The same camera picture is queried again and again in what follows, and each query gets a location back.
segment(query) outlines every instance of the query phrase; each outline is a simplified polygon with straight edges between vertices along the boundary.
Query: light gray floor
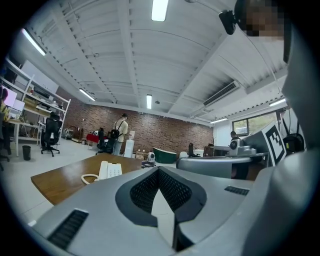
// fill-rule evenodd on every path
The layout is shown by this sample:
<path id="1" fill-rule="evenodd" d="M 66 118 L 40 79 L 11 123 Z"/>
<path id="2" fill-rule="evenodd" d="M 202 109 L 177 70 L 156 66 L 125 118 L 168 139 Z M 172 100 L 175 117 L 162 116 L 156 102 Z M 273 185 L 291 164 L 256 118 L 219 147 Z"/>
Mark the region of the light gray floor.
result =
<path id="1" fill-rule="evenodd" d="M 31 146 L 31 160 L 23 159 L 22 146 Z M 36 189 L 31 182 L 31 177 L 53 169 L 72 164 L 74 162 L 92 157 L 97 148 L 88 149 L 87 145 L 81 145 L 70 140 L 61 139 L 58 146 L 60 154 L 41 154 L 40 147 L 35 144 L 19 143 L 19 157 L 12 150 L 9 156 L 10 162 L 2 160 L 4 171 L 0 171 L 1 183 L 7 194 L 11 206 L 17 216 L 30 223 L 36 221 L 53 205 Z M 157 166 L 176 167 L 176 164 L 160 164 Z M 158 191 L 152 207 L 152 215 L 158 219 L 158 228 L 164 239 L 171 245 L 173 239 L 174 213 L 160 191 Z"/>

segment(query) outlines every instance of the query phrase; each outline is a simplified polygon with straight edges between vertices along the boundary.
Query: person sitting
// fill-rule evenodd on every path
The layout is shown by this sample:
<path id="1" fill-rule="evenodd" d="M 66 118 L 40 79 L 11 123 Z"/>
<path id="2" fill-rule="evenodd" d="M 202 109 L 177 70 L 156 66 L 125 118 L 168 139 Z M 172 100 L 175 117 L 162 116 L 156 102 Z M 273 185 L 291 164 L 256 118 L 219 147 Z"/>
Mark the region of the person sitting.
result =
<path id="1" fill-rule="evenodd" d="M 237 136 L 236 132 L 233 130 L 232 132 L 230 132 L 230 136 L 231 136 L 231 141 L 233 140 L 240 140 L 240 138 Z"/>
<path id="2" fill-rule="evenodd" d="M 0 100 L 1 100 L 1 106 L 0 106 L 0 112 L 4 113 L 3 122 L 9 121 L 9 109 L 5 104 L 5 100 L 8 97 L 8 90 L 6 88 L 0 87 Z"/>

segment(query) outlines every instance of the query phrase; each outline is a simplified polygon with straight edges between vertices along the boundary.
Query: air conditioner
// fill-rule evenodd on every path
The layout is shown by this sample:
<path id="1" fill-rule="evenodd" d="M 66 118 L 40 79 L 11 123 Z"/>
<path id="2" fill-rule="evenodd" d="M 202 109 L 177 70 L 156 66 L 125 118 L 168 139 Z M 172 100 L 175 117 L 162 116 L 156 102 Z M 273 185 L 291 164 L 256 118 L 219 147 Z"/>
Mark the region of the air conditioner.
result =
<path id="1" fill-rule="evenodd" d="M 221 100 L 223 97 L 227 96 L 228 94 L 234 92 L 240 87 L 240 84 L 237 81 L 233 81 L 232 83 L 225 86 L 223 89 L 212 95 L 210 98 L 208 98 L 203 105 L 206 107 Z"/>

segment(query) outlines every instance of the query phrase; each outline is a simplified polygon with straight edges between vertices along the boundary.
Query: telephone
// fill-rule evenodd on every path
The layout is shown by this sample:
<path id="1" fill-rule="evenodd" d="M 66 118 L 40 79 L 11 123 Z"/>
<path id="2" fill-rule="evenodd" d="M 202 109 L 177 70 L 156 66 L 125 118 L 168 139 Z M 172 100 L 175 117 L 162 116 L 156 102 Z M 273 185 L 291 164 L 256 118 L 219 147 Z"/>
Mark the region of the telephone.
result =
<path id="1" fill-rule="evenodd" d="M 100 171 L 99 171 L 99 176 L 96 174 L 84 174 L 81 176 L 81 180 L 85 184 L 90 184 L 88 181 L 85 180 L 85 177 L 96 177 L 94 180 L 100 181 L 104 179 L 109 179 L 118 175 L 122 174 L 122 169 L 121 169 L 121 164 L 120 163 L 108 163 L 107 161 L 102 161 L 100 165 Z"/>

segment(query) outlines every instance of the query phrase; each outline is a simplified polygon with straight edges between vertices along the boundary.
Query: fluorescent light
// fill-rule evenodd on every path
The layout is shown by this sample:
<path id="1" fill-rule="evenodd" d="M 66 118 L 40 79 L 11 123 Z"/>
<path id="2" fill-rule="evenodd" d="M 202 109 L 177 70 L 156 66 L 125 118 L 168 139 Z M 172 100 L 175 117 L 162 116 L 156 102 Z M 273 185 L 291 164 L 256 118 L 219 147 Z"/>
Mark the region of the fluorescent light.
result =
<path id="1" fill-rule="evenodd" d="M 40 48 L 40 46 L 33 40 L 33 38 L 29 35 L 29 33 L 23 28 L 22 33 L 30 41 L 30 43 L 41 53 L 42 56 L 45 56 L 46 53 Z"/>
<path id="2" fill-rule="evenodd" d="M 80 92 L 82 92 L 85 96 L 87 96 L 90 100 L 96 101 L 94 98 L 92 98 L 88 93 L 86 93 L 84 90 L 79 89 Z"/>
<path id="3" fill-rule="evenodd" d="M 220 119 L 220 120 L 212 121 L 212 122 L 210 122 L 210 124 L 220 123 L 220 122 L 225 121 L 225 120 L 228 120 L 228 118 L 223 118 L 223 119 Z"/>
<path id="4" fill-rule="evenodd" d="M 146 107 L 147 109 L 151 109 L 151 102 L 152 102 L 152 95 L 147 94 L 146 95 Z"/>
<path id="5" fill-rule="evenodd" d="M 270 103 L 270 104 L 269 104 L 269 107 L 273 107 L 273 106 L 278 105 L 278 104 L 280 104 L 280 103 L 282 103 L 282 102 L 285 102 L 285 101 L 286 101 L 285 98 L 280 99 L 280 100 L 278 100 L 278 101 L 276 101 L 276 102 Z"/>
<path id="6" fill-rule="evenodd" d="M 153 0 L 151 20 L 164 22 L 166 20 L 169 0 Z"/>

